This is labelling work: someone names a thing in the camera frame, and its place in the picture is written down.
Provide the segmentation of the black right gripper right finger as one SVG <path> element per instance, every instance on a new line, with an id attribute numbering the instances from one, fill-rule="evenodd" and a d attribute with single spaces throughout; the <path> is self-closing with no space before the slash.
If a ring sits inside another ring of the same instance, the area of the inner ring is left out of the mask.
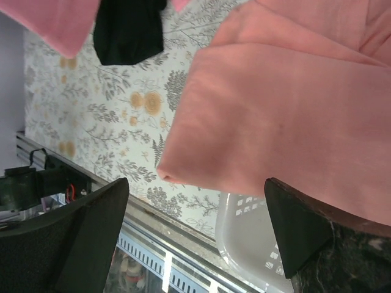
<path id="1" fill-rule="evenodd" d="M 390 292 L 390 227 L 275 179 L 264 186 L 285 277 L 295 292 Z"/>

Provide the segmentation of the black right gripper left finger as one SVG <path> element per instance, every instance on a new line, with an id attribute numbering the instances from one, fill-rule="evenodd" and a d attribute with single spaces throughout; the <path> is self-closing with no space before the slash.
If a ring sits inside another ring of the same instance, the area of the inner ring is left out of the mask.
<path id="1" fill-rule="evenodd" d="M 1 223 L 1 292 L 102 292 L 129 197 L 120 178 L 25 221 Z"/>

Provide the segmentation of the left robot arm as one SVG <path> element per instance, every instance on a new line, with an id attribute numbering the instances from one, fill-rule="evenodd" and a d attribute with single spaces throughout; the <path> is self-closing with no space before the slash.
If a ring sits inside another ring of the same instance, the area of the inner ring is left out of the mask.
<path id="1" fill-rule="evenodd" d="M 32 166 L 34 154 L 45 155 L 43 170 Z M 47 153 L 44 148 L 29 154 L 30 165 L 4 170 L 1 177 L 1 211 L 25 211 L 41 203 L 42 198 L 65 194 L 69 202 L 92 191 L 92 180 L 74 167 Z"/>

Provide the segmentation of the salmon pink t-shirt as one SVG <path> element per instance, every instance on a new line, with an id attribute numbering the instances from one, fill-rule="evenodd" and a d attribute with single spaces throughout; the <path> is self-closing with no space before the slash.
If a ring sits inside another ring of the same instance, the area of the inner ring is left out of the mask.
<path id="1" fill-rule="evenodd" d="M 263 195 L 268 178 L 390 224 L 390 2 L 248 1 L 192 61 L 158 175 Z"/>

